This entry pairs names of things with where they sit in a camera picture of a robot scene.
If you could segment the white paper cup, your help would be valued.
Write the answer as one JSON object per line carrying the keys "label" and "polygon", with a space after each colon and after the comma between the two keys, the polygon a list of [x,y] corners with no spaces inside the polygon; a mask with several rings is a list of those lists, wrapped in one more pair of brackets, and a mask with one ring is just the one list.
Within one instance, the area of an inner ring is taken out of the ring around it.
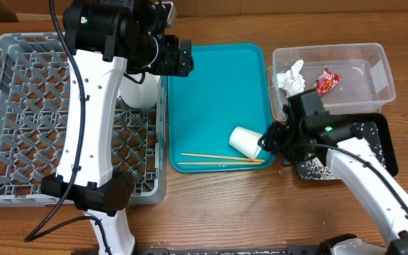
{"label": "white paper cup", "polygon": [[243,127],[236,127],[230,137],[229,144],[237,151],[251,160],[255,160],[261,151],[258,141],[262,134],[248,130]]}

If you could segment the white tissue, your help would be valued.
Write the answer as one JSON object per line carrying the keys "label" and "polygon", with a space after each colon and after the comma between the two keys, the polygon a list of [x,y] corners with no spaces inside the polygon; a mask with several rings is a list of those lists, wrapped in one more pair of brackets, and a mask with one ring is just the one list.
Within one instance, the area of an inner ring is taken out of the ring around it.
{"label": "white tissue", "polygon": [[286,92],[287,97],[300,94],[305,90],[305,79],[300,74],[304,61],[299,59],[290,70],[276,75],[278,88]]}

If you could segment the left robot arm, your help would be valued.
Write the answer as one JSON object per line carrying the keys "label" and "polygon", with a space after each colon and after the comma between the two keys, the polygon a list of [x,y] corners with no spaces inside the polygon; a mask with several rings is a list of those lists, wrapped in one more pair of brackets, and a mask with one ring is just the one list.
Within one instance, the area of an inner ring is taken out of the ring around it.
{"label": "left robot arm", "polygon": [[84,212],[93,222],[100,254],[135,250],[125,213],[132,174],[111,164],[121,81],[136,74],[186,77],[194,68],[190,40],[165,33],[175,17],[170,1],[74,1],[53,21],[71,84],[62,156],[40,189]]}

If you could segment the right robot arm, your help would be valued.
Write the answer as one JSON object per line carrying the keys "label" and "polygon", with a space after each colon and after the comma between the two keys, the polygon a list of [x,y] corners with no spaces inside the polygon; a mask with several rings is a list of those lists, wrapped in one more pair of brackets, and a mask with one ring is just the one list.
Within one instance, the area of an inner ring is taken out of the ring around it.
{"label": "right robot arm", "polygon": [[375,222],[384,246],[342,234],[319,244],[317,254],[408,254],[408,193],[390,173],[397,169],[390,131],[380,113],[332,115],[318,92],[288,99],[285,123],[274,122],[258,145],[291,164],[324,157]]}

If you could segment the white rice pile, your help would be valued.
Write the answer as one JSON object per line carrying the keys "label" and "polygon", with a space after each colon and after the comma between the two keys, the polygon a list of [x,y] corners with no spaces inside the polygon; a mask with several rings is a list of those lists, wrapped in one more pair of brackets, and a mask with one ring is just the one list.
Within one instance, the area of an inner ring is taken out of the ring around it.
{"label": "white rice pile", "polygon": [[[373,155],[386,169],[378,128],[375,123],[355,123],[354,126],[360,130],[367,140]],[[297,177],[302,181],[339,181],[339,178],[325,166],[318,158],[311,159],[296,166]]]}

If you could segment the red snack wrapper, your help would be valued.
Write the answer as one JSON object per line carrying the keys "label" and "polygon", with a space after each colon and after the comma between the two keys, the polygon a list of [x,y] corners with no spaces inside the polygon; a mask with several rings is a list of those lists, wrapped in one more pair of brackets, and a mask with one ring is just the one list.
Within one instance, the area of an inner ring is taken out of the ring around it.
{"label": "red snack wrapper", "polygon": [[340,81],[341,76],[331,72],[328,68],[325,68],[323,73],[315,81],[314,88],[320,96],[323,96],[331,91]]}

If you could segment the grey-white shallow bowl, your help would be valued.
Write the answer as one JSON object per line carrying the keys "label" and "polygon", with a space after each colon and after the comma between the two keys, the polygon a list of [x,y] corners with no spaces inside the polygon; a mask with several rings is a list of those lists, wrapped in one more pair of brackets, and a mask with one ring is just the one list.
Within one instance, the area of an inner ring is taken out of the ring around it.
{"label": "grey-white shallow bowl", "polygon": [[123,77],[120,82],[119,94],[124,102],[131,108],[152,108],[159,95],[160,76],[145,74],[142,84],[136,84],[127,77]]}

